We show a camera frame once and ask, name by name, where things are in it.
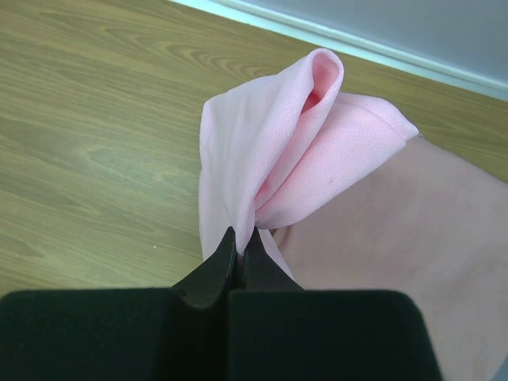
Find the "pinkish beige cloth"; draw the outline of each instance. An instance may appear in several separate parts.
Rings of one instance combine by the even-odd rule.
[[[445,377],[489,380],[508,353],[506,184],[415,137],[389,102],[341,93],[343,77],[318,49],[205,104],[203,256],[229,226],[242,252],[257,226],[305,288],[407,293]]]

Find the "wooden surface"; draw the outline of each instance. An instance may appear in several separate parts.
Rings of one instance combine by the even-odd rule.
[[[162,0],[0,0],[0,295],[198,266],[202,104],[313,48]],[[341,58],[344,90],[508,180],[505,102]]]

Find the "beige cloth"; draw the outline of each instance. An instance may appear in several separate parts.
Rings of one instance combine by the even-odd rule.
[[[407,293],[445,379],[489,380],[508,353],[508,186],[425,139],[272,233],[305,288]]]

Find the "fabric fold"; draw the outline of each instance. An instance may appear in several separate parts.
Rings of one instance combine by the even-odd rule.
[[[269,229],[301,221],[418,134],[389,102],[341,93],[344,67],[316,49],[277,75],[205,103],[200,131],[203,257],[232,226],[242,253],[254,227],[289,275]]]

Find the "white edge trim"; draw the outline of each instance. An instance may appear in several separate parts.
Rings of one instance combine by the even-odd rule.
[[[508,101],[508,83],[428,60],[284,13],[267,10],[238,0],[170,1],[454,87]]]

